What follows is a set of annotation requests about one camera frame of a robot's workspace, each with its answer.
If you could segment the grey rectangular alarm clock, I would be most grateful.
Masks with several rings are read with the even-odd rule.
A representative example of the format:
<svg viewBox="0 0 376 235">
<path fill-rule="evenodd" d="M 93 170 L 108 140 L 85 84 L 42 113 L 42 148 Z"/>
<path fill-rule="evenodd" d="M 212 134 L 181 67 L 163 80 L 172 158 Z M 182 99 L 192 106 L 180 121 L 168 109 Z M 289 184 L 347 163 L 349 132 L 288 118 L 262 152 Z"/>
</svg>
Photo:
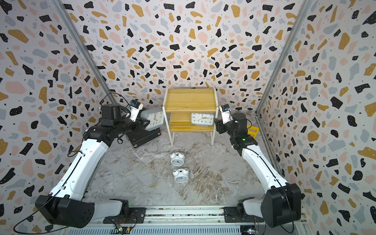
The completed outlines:
<svg viewBox="0 0 376 235">
<path fill-rule="evenodd" d="M 149 121 L 149 124 L 145 127 L 146 131 L 152 131 L 157 128 L 160 128 L 165 121 L 163 110 L 159 108 L 151 110 L 142 110 L 140 118 Z"/>
<path fill-rule="evenodd" d="M 191 124 L 196 126 L 213 126 L 214 113 L 191 113 Z"/>
</svg>

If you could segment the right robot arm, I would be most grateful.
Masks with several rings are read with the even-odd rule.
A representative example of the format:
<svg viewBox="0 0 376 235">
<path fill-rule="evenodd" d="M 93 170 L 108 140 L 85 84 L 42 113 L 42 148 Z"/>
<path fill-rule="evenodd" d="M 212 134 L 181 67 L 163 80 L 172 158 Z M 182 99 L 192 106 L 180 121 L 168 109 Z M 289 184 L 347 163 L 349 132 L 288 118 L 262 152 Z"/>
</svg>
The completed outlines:
<svg viewBox="0 0 376 235">
<path fill-rule="evenodd" d="M 260 180 L 265 196 L 263 199 L 243 199 L 238 203 L 240 216 L 262 218 L 271 228 L 301 219 L 301 190 L 281 176 L 262 153 L 257 141 L 248 134 L 248 119 L 244 113 L 231 114 L 229 110 L 215 119 L 218 133 L 227 133 L 230 143 L 250 165 Z"/>
</svg>

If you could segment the white twin-bell alarm clock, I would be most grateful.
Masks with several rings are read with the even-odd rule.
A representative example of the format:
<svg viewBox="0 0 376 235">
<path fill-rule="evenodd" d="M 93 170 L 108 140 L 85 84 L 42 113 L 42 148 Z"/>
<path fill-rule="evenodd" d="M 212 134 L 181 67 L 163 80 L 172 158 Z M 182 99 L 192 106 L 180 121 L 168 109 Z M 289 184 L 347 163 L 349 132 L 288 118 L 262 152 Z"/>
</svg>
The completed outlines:
<svg viewBox="0 0 376 235">
<path fill-rule="evenodd" d="M 173 152 L 170 155 L 170 162 L 173 166 L 183 166 L 185 163 L 185 155 L 182 152 Z"/>
</svg>

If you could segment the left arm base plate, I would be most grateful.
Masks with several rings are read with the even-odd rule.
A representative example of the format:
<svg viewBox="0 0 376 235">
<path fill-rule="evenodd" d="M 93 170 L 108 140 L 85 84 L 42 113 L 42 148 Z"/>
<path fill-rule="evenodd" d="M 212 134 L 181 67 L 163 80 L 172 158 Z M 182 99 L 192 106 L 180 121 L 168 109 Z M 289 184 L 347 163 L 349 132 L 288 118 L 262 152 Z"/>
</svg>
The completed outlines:
<svg viewBox="0 0 376 235">
<path fill-rule="evenodd" d="M 142 224 L 146 216 L 145 207 L 130 207 L 117 216 L 104 218 L 103 224 Z"/>
</svg>

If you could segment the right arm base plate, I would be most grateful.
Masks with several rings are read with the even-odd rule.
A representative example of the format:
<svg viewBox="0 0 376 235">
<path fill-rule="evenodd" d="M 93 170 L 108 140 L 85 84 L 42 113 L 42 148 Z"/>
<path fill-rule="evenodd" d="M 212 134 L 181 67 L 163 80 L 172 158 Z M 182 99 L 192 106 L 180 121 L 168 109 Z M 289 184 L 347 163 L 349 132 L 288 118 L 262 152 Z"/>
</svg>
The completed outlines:
<svg viewBox="0 0 376 235">
<path fill-rule="evenodd" d="M 264 222 L 264 219 L 254 215 L 248 215 L 240 207 L 224 207 L 224 219 L 226 223 L 251 223 Z"/>
</svg>

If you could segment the yellow triangular plastic piece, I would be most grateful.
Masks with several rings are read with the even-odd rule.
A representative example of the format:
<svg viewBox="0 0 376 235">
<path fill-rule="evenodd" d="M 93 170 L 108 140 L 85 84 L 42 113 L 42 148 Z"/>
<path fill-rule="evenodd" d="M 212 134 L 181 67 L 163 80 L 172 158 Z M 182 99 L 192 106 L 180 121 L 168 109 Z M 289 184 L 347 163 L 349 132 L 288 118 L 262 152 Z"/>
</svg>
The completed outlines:
<svg viewBox="0 0 376 235">
<path fill-rule="evenodd" d="M 252 136 L 255 139 L 259 132 L 259 127 L 249 125 L 247 126 L 247 130 L 248 130 L 248 135 Z"/>
</svg>

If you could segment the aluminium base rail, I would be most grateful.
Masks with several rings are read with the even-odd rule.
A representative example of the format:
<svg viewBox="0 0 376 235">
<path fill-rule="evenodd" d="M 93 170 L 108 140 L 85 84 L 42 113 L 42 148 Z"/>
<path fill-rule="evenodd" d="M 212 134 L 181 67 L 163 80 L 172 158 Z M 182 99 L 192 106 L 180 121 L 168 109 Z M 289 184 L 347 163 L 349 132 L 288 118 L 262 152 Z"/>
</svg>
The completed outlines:
<svg viewBox="0 0 376 235">
<path fill-rule="evenodd" d="M 141 206 L 130 219 L 99 219 L 62 235 L 310 235 L 306 220 L 271 228 L 259 217 L 241 218 L 236 206 Z"/>
</svg>

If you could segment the wooden two-tier shelf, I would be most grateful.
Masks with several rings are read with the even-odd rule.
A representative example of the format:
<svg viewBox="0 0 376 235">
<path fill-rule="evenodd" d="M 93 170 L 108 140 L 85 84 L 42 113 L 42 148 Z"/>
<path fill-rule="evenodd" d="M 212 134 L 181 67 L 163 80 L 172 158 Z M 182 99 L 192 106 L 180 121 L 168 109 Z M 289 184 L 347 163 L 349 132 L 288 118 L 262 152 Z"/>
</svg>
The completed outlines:
<svg viewBox="0 0 376 235">
<path fill-rule="evenodd" d="M 167 87 L 163 101 L 164 120 L 170 143 L 174 144 L 175 134 L 203 132 L 210 133 L 214 144 L 216 128 L 191 124 L 191 113 L 214 113 L 218 117 L 216 88 L 170 88 Z"/>
</svg>

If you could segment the black flat box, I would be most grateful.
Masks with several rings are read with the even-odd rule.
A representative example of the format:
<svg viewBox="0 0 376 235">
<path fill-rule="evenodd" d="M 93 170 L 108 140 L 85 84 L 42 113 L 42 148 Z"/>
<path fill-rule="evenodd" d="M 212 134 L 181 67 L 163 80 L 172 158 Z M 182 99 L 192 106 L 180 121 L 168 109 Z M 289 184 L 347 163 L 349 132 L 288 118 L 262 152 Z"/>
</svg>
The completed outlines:
<svg viewBox="0 0 376 235">
<path fill-rule="evenodd" d="M 149 141 L 159 137 L 160 135 L 160 128 L 151 131 L 142 130 L 140 132 L 130 131 L 126 133 L 129 142 L 134 148 L 140 147 L 148 143 Z"/>
</svg>

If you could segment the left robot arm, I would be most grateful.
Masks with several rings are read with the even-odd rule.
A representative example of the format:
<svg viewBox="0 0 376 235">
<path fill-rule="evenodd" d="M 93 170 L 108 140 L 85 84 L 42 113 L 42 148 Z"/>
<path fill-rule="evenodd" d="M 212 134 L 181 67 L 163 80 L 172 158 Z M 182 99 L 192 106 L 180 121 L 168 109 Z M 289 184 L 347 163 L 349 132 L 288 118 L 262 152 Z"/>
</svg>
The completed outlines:
<svg viewBox="0 0 376 235">
<path fill-rule="evenodd" d="M 89 222 L 124 215 L 126 201 L 88 203 L 82 199 L 104 154 L 115 139 L 130 131 L 144 130 L 150 122 L 139 116 L 140 109 L 103 105 L 99 122 L 88 129 L 77 155 L 59 183 L 47 196 L 39 196 L 36 208 L 54 225 L 83 228 Z"/>
</svg>

